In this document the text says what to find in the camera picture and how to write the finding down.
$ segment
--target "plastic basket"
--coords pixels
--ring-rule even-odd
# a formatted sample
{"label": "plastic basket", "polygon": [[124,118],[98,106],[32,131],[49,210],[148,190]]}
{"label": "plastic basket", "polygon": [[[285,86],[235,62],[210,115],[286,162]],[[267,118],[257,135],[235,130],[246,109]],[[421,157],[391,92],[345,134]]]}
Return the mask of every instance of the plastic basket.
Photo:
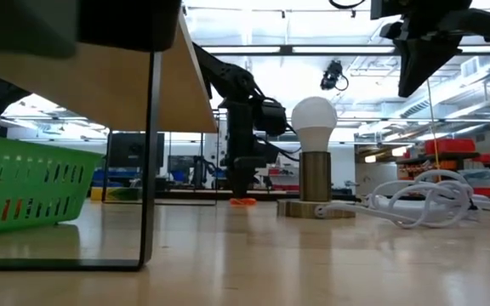
{"label": "plastic basket", "polygon": [[0,231],[77,218],[100,158],[0,138]]}

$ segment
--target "power cord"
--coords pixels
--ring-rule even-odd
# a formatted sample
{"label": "power cord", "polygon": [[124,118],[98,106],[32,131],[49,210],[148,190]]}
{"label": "power cord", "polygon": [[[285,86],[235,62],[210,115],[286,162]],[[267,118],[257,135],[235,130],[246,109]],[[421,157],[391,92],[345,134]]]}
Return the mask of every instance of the power cord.
{"label": "power cord", "polygon": [[256,135],[255,135],[254,137],[255,137],[257,140],[259,140],[259,141],[261,141],[261,142],[265,143],[266,145],[270,146],[271,148],[275,148],[275,149],[277,149],[277,152],[278,152],[279,154],[281,154],[282,156],[287,157],[289,160],[291,160],[291,161],[293,161],[293,162],[299,162],[299,158],[293,157],[293,156],[291,156],[291,155],[292,155],[292,154],[297,153],[297,152],[298,152],[298,151],[300,151],[302,148],[299,148],[299,149],[297,149],[295,152],[292,152],[292,151],[289,151],[289,150],[284,150],[284,149],[279,148],[278,146],[276,146],[276,145],[272,144],[272,143],[271,143],[269,140],[263,139],[263,138],[258,137],[258,136],[256,136]]}
{"label": "power cord", "polygon": [[[448,177],[436,184],[425,182],[428,178]],[[391,185],[407,185],[390,199],[379,192]],[[424,201],[404,201],[402,196],[410,192],[425,196]],[[490,210],[490,200],[484,195],[474,195],[464,177],[449,170],[430,170],[421,173],[414,181],[397,180],[379,185],[367,199],[367,207],[343,203],[319,206],[316,215],[323,218],[328,210],[337,209],[385,218],[403,229],[424,226],[433,229],[446,228],[462,220],[479,220],[483,209]]]}
{"label": "power cord", "polygon": [[343,88],[338,88],[337,86],[334,86],[334,88],[338,89],[339,91],[345,91],[347,88],[349,88],[349,79],[347,76],[344,76],[343,74],[341,75],[341,78],[345,80],[345,86]]}

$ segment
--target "metal lamp base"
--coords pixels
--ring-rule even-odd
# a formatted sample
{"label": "metal lamp base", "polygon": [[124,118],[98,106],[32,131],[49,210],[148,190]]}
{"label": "metal lamp base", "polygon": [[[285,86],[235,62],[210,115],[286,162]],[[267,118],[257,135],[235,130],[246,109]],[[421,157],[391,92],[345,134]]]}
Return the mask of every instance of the metal lamp base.
{"label": "metal lamp base", "polygon": [[331,209],[325,214],[319,215],[318,209],[332,203],[344,203],[352,205],[352,202],[328,201],[313,202],[300,200],[279,200],[277,201],[277,216],[290,218],[316,218],[316,219],[338,219],[354,218],[354,212]]}

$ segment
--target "white light bulb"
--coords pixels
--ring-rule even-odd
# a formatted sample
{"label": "white light bulb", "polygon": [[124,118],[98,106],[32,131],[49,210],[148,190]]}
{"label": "white light bulb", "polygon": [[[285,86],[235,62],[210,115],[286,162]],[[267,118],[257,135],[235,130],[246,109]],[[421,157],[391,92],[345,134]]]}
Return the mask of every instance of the white light bulb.
{"label": "white light bulb", "polygon": [[293,109],[292,124],[303,152],[327,151],[337,123],[336,110],[325,98],[303,99]]}

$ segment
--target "robotic arm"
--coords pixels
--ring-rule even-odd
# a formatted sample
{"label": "robotic arm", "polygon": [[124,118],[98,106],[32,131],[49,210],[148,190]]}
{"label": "robotic arm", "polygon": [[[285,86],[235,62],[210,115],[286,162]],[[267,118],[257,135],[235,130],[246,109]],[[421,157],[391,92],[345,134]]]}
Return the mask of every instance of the robotic arm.
{"label": "robotic arm", "polygon": [[[353,9],[362,4],[340,5]],[[401,15],[385,25],[380,36],[392,40],[402,57],[398,95],[409,97],[459,49],[464,36],[481,36],[490,43],[490,13],[470,8],[472,0],[372,0],[370,19]]]}
{"label": "robotic arm", "polygon": [[218,60],[196,44],[194,51],[209,98],[213,98],[210,92],[213,85],[224,99],[219,108],[228,110],[228,148],[221,163],[226,166],[233,195],[245,198],[255,168],[275,162],[278,153],[273,146],[259,143],[254,130],[266,132],[268,136],[285,133],[288,128],[285,108],[264,96],[249,71]]}

